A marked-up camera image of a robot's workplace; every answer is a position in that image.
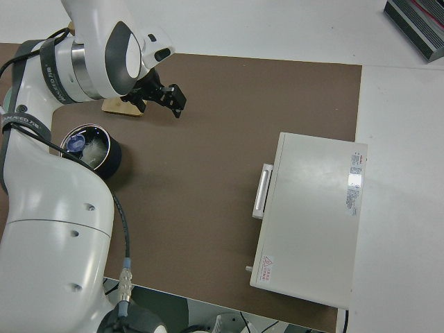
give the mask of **white table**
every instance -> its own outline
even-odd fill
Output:
[[[128,1],[140,26],[162,26],[181,53],[364,66],[356,141],[369,158],[349,332],[440,332],[444,59],[427,65],[384,4]],[[3,1],[0,42],[46,37],[68,21],[56,0]]]

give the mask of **brown work surface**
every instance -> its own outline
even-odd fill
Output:
[[[1,45],[0,60],[15,48]],[[142,118],[106,114],[97,101],[63,107],[53,122],[57,143],[82,123],[121,143],[107,183],[129,221],[134,283],[333,332],[335,308],[250,287],[245,267],[261,225],[251,214],[262,164],[273,163],[279,133],[353,141],[361,67],[174,55],[158,69],[188,98],[180,119],[154,103]],[[5,201],[2,193],[2,221]],[[123,258],[115,221],[105,272],[113,278]]]

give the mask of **cable connector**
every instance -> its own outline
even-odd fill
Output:
[[[128,263],[128,260],[125,260],[122,272],[120,273],[119,277],[119,302],[122,300],[130,302],[131,287],[133,286],[133,284],[131,283],[132,278],[133,274],[131,273],[130,263]]]
[[[131,273],[131,260],[125,258],[123,261],[122,272],[119,277],[118,300],[119,300],[119,315],[118,317],[128,316],[128,306],[131,299],[131,287],[133,286],[131,279],[133,274]]]

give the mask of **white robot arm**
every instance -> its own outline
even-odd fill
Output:
[[[186,101],[177,86],[163,87],[153,70],[174,52],[165,34],[141,33],[120,0],[62,3],[75,37],[20,46],[16,56],[24,60],[12,69],[2,117],[0,183],[9,212],[0,243],[0,333],[116,332],[107,323],[126,315],[130,286],[120,288],[118,314],[102,287],[112,194],[95,173],[49,154],[41,141],[51,138],[54,110],[122,96],[139,108],[145,99],[164,103],[178,116]],[[123,280],[129,266],[125,258]]]

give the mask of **white handle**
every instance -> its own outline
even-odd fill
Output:
[[[253,217],[256,219],[262,220],[264,217],[266,195],[268,193],[272,170],[272,164],[264,164],[262,167],[261,179],[257,187],[255,206],[253,208]]]

